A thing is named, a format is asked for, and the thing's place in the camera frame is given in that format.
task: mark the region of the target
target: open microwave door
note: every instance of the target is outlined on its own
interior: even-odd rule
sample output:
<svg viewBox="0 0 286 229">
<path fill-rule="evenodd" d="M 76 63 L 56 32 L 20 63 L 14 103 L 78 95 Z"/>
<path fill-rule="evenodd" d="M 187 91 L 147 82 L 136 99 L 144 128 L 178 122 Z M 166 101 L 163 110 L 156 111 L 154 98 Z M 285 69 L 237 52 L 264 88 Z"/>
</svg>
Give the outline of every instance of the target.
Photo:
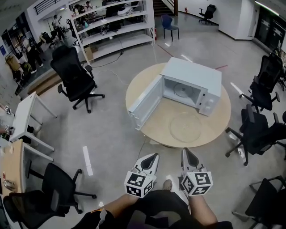
<svg viewBox="0 0 286 229">
<path fill-rule="evenodd" d="M 158 75 L 128 109 L 129 116 L 140 130 L 163 97 L 164 80 Z"/>
</svg>

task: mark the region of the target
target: red line on floor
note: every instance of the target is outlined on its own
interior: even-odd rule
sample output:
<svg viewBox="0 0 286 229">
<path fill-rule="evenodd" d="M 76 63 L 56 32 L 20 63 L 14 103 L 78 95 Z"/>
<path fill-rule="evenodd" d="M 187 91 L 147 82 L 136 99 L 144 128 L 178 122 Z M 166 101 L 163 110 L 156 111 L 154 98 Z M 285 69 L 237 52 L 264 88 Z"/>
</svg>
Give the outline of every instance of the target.
<svg viewBox="0 0 286 229">
<path fill-rule="evenodd" d="M 169 53 L 167 50 L 165 50 L 163 47 L 161 47 L 160 45 L 158 45 L 161 49 L 163 49 L 165 52 L 167 52 L 171 57 L 174 57 L 171 53 Z"/>
<path fill-rule="evenodd" d="M 223 65 L 223 66 L 221 66 L 221 67 L 218 67 L 218 68 L 215 68 L 215 70 L 218 70 L 218 69 L 220 69 L 220 68 L 224 68 L 224 67 L 227 67 L 228 65 Z"/>
</svg>

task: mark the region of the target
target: wooden round table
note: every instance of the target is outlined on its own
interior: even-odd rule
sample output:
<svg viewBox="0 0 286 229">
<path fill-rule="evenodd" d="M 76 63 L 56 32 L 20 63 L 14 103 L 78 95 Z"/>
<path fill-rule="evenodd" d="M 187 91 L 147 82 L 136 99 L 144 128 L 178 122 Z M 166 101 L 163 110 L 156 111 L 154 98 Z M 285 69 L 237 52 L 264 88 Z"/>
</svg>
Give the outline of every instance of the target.
<svg viewBox="0 0 286 229">
<path fill-rule="evenodd" d="M 126 108 L 128 109 L 147 86 L 161 73 L 166 63 L 156 64 L 140 72 L 130 83 L 126 92 Z M 174 117 L 189 113 L 201 121 L 201 134 L 198 139 L 186 143 L 175 139 L 169 130 Z M 141 132 L 150 139 L 169 147 L 196 147 L 216 139 L 227 127 L 231 116 L 231 102 L 227 91 L 222 86 L 221 98 L 210 116 L 198 113 L 198 110 L 185 104 L 162 98 L 159 105 L 141 128 Z"/>
</svg>

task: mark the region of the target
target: desk leg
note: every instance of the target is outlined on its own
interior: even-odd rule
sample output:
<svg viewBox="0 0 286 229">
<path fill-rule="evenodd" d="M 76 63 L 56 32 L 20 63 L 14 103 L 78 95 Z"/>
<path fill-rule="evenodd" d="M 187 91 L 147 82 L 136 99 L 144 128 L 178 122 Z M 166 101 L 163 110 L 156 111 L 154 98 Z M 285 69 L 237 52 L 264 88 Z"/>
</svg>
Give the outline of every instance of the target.
<svg viewBox="0 0 286 229">
<path fill-rule="evenodd" d="M 42 99 L 40 99 L 40 97 L 38 95 L 36 95 L 36 98 L 38 99 L 38 101 L 40 102 L 40 104 L 55 118 L 57 117 L 57 115 L 55 115 L 43 102 Z"/>
<path fill-rule="evenodd" d="M 42 125 L 43 123 L 39 122 L 32 114 L 30 114 L 31 118 L 34 119 L 37 123 L 39 123 L 40 125 Z"/>
<path fill-rule="evenodd" d="M 23 143 L 23 144 L 24 144 L 24 147 L 25 147 L 27 150 L 31 151 L 32 153 L 37 154 L 37 155 L 39 155 L 39 156 L 41 156 L 41 157 L 43 157 L 43 158 L 45 158 L 45 159 L 48 159 L 48 160 L 50 160 L 51 162 L 54 162 L 54 159 L 53 159 L 53 158 L 47 156 L 46 154 L 41 153 L 40 151 L 34 149 L 33 147 L 30 147 L 30 146 L 27 145 L 26 143 Z"/>
<path fill-rule="evenodd" d="M 51 147 L 50 145 L 48 145 L 47 143 L 44 143 L 43 141 L 39 140 L 37 137 L 35 137 L 33 134 L 26 132 L 25 135 L 31 139 L 33 139 L 34 141 L 38 142 L 39 144 L 41 144 L 42 146 L 50 149 L 51 151 L 55 151 L 54 147 Z"/>
</svg>

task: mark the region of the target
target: blue chair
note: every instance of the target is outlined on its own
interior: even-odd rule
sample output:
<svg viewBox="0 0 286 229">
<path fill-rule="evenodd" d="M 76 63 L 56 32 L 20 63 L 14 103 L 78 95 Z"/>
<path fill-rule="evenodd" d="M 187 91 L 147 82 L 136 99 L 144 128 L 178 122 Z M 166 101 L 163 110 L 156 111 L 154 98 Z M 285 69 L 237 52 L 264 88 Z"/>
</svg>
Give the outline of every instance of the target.
<svg viewBox="0 0 286 229">
<path fill-rule="evenodd" d="M 164 28 L 164 39 L 165 39 L 165 30 L 171 31 L 172 41 L 173 41 L 173 30 L 178 30 L 178 39 L 180 40 L 179 28 L 171 25 L 171 22 L 173 21 L 173 19 L 167 14 L 162 15 L 161 19 L 162 19 L 162 26 Z"/>
</svg>

